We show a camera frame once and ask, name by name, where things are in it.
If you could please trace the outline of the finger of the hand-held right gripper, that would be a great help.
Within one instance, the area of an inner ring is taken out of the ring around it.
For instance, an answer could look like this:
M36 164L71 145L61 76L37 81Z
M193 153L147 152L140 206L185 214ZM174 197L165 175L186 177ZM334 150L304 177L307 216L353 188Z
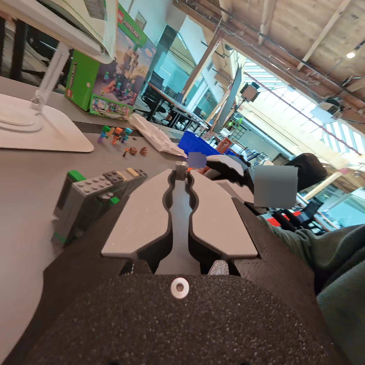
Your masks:
M205 176L211 180L229 180L244 183L245 163L239 158L227 155L207 156Z
M242 203L254 203L254 195L246 185L240 186L229 180L214 180L213 182L222 187L232 198L237 198Z

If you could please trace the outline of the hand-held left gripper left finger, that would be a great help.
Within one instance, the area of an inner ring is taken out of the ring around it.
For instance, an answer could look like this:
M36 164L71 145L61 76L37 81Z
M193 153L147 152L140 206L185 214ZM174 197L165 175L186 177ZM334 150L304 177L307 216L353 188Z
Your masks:
M156 272L173 247L174 170L167 169L130 194L101 255L144 260Z

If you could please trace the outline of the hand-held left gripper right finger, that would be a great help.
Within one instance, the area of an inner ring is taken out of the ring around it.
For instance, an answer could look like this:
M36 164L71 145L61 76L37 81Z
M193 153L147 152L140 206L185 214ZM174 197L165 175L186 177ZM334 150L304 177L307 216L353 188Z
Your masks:
M189 205L188 249L208 273L217 260L232 267L235 260L257 259L259 253L234 199L215 181L197 170L187 175Z

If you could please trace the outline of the grey and green brick build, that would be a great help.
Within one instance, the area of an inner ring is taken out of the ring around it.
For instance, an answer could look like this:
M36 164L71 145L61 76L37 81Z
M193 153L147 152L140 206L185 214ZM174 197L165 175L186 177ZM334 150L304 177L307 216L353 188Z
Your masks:
M128 198L147 177L143 170L130 167L89 179L76 170L68 171L53 212L51 242L71 244L107 211Z

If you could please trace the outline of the grey desk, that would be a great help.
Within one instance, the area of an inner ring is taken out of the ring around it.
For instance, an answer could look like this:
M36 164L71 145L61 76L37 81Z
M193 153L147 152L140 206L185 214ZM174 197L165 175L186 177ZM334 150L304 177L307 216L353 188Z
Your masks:
M123 157L120 146L97 143L103 125L115 121L90 116L62 94L53 92L48 105L76 122L94 145L91 153L34 152L1 149L1 363L32 319L43 290L43 271L62 252L53 245L53 211L67 171L86 178L128 167L145 171L149 178L183 161L158 152L141 135L132 145L147 146L145 157Z

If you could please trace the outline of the orange box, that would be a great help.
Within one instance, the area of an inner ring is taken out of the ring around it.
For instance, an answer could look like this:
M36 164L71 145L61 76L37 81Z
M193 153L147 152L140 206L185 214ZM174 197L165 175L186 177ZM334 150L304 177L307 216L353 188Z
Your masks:
M218 144L217 147L215 148L216 151L220 154L225 154L230 146L231 146L232 142L229 138L225 137L223 138Z

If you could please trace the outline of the blue plastic bin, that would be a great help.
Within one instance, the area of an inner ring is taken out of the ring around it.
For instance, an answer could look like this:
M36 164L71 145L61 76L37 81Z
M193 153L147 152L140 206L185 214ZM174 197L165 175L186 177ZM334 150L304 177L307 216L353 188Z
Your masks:
M201 137L198 137L193 132L185 131L180 139L177 147L182 149L186 155L189 153L200 152L205 154L207 157L212 155L220 154L213 148L207 141L203 140ZM229 150L225 153L228 156L237 156L234 152L230 152Z

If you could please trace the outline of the black studio light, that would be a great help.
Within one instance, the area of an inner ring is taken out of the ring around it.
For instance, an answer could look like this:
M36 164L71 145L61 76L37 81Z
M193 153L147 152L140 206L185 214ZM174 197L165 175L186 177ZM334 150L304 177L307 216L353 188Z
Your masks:
M243 102L253 102L260 94L260 91L258 90L259 87L260 86L255 82L252 82L251 84L245 83L240 90L240 97Z

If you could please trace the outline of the long background table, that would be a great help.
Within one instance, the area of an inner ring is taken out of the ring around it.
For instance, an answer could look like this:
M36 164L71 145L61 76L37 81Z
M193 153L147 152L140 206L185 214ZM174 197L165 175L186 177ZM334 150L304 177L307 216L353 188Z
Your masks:
M169 128L174 127L175 124L177 123L178 119L180 118L180 116L185 116L189 119L189 124L186 128L188 128L192 122L197 122L198 124L202 125L205 129L211 128L211 126L208 124L207 121L203 120L202 118L200 118L193 112L189 111L181 103L177 102L173 98L170 98L167 94L165 94L163 91L158 89L156 86L154 86L150 82L148 82L148 86L158 94L156 102L155 102L154 106L152 107L152 110L148 114L148 117L147 117L148 121L152 120L152 117L157 112L158 107L162 105L162 101L166 101L173 106L172 110L174 112L176 112L175 117L169 122L167 127L169 127Z

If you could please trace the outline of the large white paper bag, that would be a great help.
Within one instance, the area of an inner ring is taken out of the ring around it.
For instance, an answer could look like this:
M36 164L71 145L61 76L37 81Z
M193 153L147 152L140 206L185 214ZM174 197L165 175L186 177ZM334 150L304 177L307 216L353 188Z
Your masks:
M133 113L129 117L129 123L134 129L137 129L157 151L184 158L188 157L184 150L172 142L161 129L139 114Z

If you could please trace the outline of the green-headed toy figure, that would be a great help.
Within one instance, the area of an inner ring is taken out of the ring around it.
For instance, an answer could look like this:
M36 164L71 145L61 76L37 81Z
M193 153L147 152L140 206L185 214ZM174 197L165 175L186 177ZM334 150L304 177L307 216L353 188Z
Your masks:
M101 131L101 134L99 135L97 142L102 143L103 139L108 139L113 134L114 130L115 130L114 128L104 125L102 127L102 131Z

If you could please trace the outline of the white wooden book stand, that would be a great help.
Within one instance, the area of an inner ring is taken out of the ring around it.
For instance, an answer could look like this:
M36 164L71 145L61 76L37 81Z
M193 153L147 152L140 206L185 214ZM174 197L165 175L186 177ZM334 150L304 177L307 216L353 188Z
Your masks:
M93 144L63 112L47 106L71 49L108 64L100 45L40 1L3 0L1 11L59 41L39 88L30 101L0 95L1 148L90 153Z

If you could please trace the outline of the green toy box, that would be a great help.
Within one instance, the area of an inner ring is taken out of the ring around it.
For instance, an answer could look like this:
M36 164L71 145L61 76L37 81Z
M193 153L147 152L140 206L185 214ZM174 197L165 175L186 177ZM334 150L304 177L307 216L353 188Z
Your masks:
M74 50L65 97L89 114L128 120L157 48L118 5L116 57L108 64Z

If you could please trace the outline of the person's torso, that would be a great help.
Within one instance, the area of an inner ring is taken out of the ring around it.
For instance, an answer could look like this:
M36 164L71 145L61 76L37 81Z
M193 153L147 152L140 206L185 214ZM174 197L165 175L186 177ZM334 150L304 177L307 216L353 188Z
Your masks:
M365 364L365 262L341 274L317 296L333 342L351 364Z

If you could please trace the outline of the open instruction booklet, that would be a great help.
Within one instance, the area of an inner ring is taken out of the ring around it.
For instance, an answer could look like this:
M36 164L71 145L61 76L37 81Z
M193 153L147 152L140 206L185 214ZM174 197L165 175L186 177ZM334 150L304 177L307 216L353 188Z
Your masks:
M103 54L116 56L116 0L45 0L40 1L64 16L83 33L96 41Z

